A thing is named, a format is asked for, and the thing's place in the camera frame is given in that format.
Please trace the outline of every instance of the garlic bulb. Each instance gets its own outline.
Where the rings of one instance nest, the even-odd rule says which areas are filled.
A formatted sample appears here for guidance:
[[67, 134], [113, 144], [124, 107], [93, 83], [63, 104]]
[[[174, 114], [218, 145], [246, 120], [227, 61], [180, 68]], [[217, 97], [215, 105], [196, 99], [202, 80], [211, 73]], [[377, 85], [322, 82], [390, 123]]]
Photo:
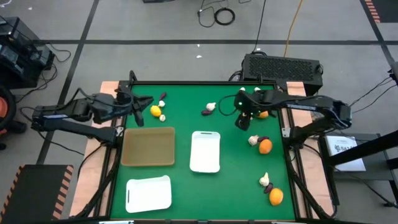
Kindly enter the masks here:
[[163, 100], [160, 100], [158, 107], [164, 107], [165, 105], [166, 103]]
[[213, 111], [215, 108], [216, 108], [216, 103], [208, 103], [208, 104], [206, 105], [206, 109], [207, 109], [208, 111]]
[[250, 136], [249, 138], [249, 144], [251, 146], [255, 146], [257, 144], [257, 140], [259, 139], [259, 136]]
[[159, 116], [159, 120], [161, 122], [165, 121], [166, 120], [166, 116], [164, 114], [162, 114], [161, 116]]
[[263, 177], [260, 178], [259, 182], [260, 182], [260, 184], [263, 187], [267, 187], [269, 185], [269, 178], [268, 178], [268, 173], [267, 172], [266, 172], [266, 174]]

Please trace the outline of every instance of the wooden table frame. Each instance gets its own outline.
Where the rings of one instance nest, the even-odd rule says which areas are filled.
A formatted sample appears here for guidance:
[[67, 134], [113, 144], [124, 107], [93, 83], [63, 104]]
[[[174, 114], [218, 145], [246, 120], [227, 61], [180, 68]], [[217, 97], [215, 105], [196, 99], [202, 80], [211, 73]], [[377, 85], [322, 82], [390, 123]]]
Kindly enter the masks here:
[[[119, 82], [103, 82], [100, 92], [113, 94], [116, 97], [114, 90], [117, 89], [118, 85]], [[305, 96], [305, 90], [302, 82], [288, 82], [287, 88], [290, 95]], [[282, 114], [285, 128], [290, 127], [289, 117], [290, 122], [291, 118], [293, 118], [295, 126], [305, 126], [312, 122], [311, 114], [308, 111], [291, 110], [290, 112], [283, 109]], [[124, 124], [124, 119], [126, 119], [126, 117], [117, 121], [108, 121], [101, 125], [93, 124], [93, 126], [97, 128], [104, 126], [117, 126]], [[308, 139], [305, 143], [313, 146], [315, 149], [318, 149], [317, 141], [314, 139]], [[97, 140], [89, 139], [86, 145], [85, 156], [95, 150], [98, 146], [99, 142]], [[106, 149], [105, 147], [103, 148], [104, 149], [100, 149], [98, 152], [93, 154], [81, 168], [80, 177], [78, 179], [72, 207], [70, 210], [70, 216], [76, 215], [84, 208], [84, 206], [98, 189], [100, 181], [104, 179], [105, 175], [109, 172], [114, 163], [116, 150], [109, 148]], [[322, 161], [318, 155], [311, 150], [302, 149], [297, 153], [293, 165], [295, 170], [300, 174], [300, 177], [305, 177], [304, 182], [306, 183], [307, 189], [311, 192], [315, 200], [319, 203], [319, 205], [322, 206], [327, 214], [332, 214], [333, 207], [331, 204], [328, 185], [326, 183]], [[107, 186], [103, 193], [101, 202], [97, 203], [99, 206], [96, 206], [96, 208], [90, 213], [90, 216], [93, 216], [94, 212], [99, 216], [110, 214], [109, 202], [112, 201], [111, 197], [113, 196], [113, 194], [110, 194], [110, 192], [113, 191], [114, 183], [115, 182], [112, 182]], [[297, 211], [295, 211], [296, 217], [316, 218], [317, 216], [315, 212], [309, 208], [308, 203], [303, 199], [303, 195], [297, 186], [295, 186], [295, 194], [297, 197], [294, 200], [296, 201], [298, 207]]]

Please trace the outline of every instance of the gray floor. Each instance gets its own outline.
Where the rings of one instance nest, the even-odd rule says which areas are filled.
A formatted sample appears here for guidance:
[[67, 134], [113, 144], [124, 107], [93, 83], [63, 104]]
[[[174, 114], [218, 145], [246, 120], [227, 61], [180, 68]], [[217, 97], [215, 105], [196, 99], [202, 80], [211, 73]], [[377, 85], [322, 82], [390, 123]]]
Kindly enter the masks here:
[[[199, 0], [175, 0], [162, 4], [143, 4], [139, 0], [100, 0], [88, 31], [87, 40], [254, 40], [257, 35], [262, 1], [238, 4], [229, 0], [236, 13], [230, 26], [215, 25], [206, 29], [197, 21]], [[0, 8], [2, 16], [19, 16], [41, 39], [80, 40], [94, 0], [14, 0]], [[285, 40], [299, 0], [268, 0], [261, 30], [261, 40]], [[211, 22], [211, 15], [203, 14], [203, 23]], [[398, 40], [398, 24], [378, 24], [385, 40]], [[377, 40], [359, 0], [306, 0], [293, 29], [292, 40]], [[58, 44], [55, 47], [71, 50], [74, 57], [77, 45]], [[99, 91], [101, 82], [125, 80], [133, 69], [140, 80], [227, 80], [236, 70], [244, 54], [252, 51], [252, 44], [85, 44], [67, 95], [69, 99], [78, 87], [88, 93]], [[284, 45], [258, 45], [268, 55], [282, 56]], [[398, 60], [398, 46], [388, 46]], [[57, 53], [60, 58], [66, 57]], [[320, 94], [351, 103], [375, 84], [387, 77], [388, 62], [379, 45], [290, 45], [288, 57], [321, 61], [325, 73]], [[46, 90], [37, 91], [19, 106], [55, 104], [71, 68], [72, 58], [57, 63], [58, 77]], [[389, 85], [376, 90], [354, 106], [359, 109], [371, 103]], [[346, 132], [386, 134], [398, 129], [394, 97], [396, 88], [387, 92], [375, 105], [355, 114], [354, 125]], [[55, 132], [53, 140], [83, 152], [86, 138]], [[43, 140], [34, 131], [3, 136], [8, 149], [0, 152], [3, 165], [0, 202], [5, 198], [17, 167], [35, 164]], [[396, 150], [390, 156], [398, 156]], [[72, 164], [76, 168], [82, 158], [58, 146], [51, 145], [45, 164]], [[67, 198], [63, 217], [68, 216], [76, 177]], [[371, 182], [388, 199], [394, 200], [387, 182]], [[338, 181], [341, 200], [337, 217], [341, 220], [370, 223], [394, 223], [397, 210], [380, 206], [381, 200], [363, 184]]]

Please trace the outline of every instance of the white plate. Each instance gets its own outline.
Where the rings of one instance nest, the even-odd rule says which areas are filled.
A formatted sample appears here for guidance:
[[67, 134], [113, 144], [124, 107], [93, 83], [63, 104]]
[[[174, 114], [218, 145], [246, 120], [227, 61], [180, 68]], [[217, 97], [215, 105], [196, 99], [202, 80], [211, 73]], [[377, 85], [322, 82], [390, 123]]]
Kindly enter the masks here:
[[192, 134], [190, 168], [194, 172], [215, 173], [220, 170], [220, 134], [195, 131]]
[[126, 210], [129, 213], [169, 208], [172, 204], [170, 177], [134, 180], [127, 182]]

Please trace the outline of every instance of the green table surface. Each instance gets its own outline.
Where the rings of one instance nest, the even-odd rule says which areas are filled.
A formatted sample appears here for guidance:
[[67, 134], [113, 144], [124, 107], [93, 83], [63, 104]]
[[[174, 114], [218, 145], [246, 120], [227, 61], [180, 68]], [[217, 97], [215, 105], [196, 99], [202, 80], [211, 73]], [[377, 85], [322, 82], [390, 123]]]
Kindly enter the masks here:
[[[255, 86], [244, 86], [252, 92]], [[262, 90], [270, 85], [259, 86]], [[282, 148], [278, 118], [253, 119], [247, 131], [238, 129], [232, 116], [223, 116], [215, 109], [210, 116], [202, 116], [207, 103], [217, 102], [233, 95], [241, 88], [237, 85], [136, 85], [133, 92], [159, 96], [167, 92], [162, 113], [165, 122], [143, 112], [143, 128], [175, 128], [175, 164], [165, 167], [126, 167], [120, 164], [111, 218], [132, 219], [190, 219], [190, 220], [293, 220], [294, 210], [289, 179]], [[233, 97], [221, 104], [225, 113], [234, 110]], [[137, 128], [129, 116], [126, 128]], [[191, 138], [194, 131], [216, 131], [221, 135], [220, 171], [215, 174], [195, 173], [190, 170]], [[248, 139], [253, 135], [269, 136], [271, 152], [259, 154], [258, 146], [251, 147]], [[259, 179], [268, 172], [270, 182], [284, 193], [283, 202], [274, 207], [269, 194], [264, 194]], [[126, 183], [129, 179], [145, 179], [168, 175], [172, 185], [172, 204], [164, 210], [128, 213], [126, 211]]]

